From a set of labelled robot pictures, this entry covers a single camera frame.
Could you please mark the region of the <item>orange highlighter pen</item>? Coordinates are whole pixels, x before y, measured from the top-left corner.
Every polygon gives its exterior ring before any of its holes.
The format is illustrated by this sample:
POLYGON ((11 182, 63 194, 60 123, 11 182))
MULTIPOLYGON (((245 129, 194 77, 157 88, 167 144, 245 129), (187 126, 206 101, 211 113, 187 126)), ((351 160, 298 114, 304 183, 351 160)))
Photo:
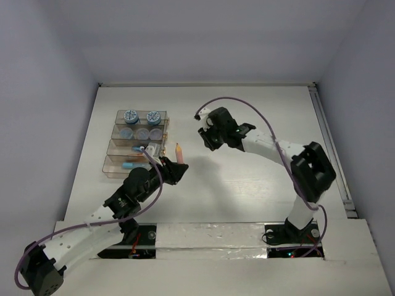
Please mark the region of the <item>orange highlighter pen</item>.
POLYGON ((182 148, 179 145, 179 143, 176 143, 176 146, 175 146, 175 156, 176 156, 177 163, 184 164, 183 151, 182 151, 182 148))

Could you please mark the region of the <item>clear paperclip jar small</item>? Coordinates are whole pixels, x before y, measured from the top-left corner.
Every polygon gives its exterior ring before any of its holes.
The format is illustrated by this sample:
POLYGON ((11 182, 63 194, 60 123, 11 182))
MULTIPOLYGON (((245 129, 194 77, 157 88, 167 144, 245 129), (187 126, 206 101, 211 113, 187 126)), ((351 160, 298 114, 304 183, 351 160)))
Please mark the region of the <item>clear paperclip jar small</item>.
POLYGON ((163 131, 159 128, 154 128, 150 130, 149 138, 152 141, 161 141, 163 138, 163 131))

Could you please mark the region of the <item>blue clear highlighter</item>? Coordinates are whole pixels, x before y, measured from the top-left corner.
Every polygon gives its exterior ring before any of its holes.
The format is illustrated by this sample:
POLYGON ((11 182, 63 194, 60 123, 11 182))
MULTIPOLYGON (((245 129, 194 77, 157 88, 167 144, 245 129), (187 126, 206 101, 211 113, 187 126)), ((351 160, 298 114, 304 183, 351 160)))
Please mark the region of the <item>blue clear highlighter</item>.
POLYGON ((124 170, 134 170, 136 168, 146 168, 146 165, 146 163, 123 162, 122 168, 124 170))

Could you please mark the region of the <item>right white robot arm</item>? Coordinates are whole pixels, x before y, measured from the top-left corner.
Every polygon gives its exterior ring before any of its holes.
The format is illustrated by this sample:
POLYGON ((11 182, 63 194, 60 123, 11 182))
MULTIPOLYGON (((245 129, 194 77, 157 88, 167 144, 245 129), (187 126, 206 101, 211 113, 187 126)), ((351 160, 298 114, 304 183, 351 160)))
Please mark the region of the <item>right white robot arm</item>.
POLYGON ((336 179, 322 146, 314 141, 301 145, 278 140, 252 124, 239 125, 224 107, 213 111, 203 108, 194 118, 201 122, 198 133, 211 151, 226 144, 284 166, 296 191, 293 208, 285 219, 284 234, 289 241, 301 240, 318 210, 318 201, 336 179))

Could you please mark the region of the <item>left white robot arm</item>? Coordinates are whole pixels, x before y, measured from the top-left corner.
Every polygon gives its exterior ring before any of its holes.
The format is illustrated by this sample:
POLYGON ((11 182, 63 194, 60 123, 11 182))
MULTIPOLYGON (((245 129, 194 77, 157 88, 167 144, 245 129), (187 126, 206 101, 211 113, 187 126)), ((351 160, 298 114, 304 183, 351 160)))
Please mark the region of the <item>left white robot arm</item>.
POLYGON ((14 271, 15 285, 34 295, 52 295, 85 261, 119 242, 136 238, 141 204, 160 196, 164 184, 176 185, 189 166, 161 157, 150 169, 135 168, 123 184, 81 224, 66 227, 27 245, 14 271))

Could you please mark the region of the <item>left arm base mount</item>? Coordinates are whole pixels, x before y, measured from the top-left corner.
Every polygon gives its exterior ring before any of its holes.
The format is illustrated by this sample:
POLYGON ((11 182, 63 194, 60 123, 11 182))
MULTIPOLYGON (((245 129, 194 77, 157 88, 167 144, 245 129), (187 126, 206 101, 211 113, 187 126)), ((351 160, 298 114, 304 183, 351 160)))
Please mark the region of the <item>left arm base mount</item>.
POLYGON ((123 239, 97 254, 101 259, 155 259, 157 224, 141 224, 130 242, 123 239))

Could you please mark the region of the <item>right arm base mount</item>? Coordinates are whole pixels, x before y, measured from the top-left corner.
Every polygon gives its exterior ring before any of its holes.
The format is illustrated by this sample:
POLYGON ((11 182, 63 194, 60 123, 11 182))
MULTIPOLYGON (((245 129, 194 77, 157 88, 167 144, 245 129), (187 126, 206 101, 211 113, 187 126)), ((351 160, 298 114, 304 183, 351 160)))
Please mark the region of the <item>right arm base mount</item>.
POLYGON ((267 245, 268 258, 324 258, 320 231, 314 220, 302 230, 288 220, 266 224, 261 240, 267 245))

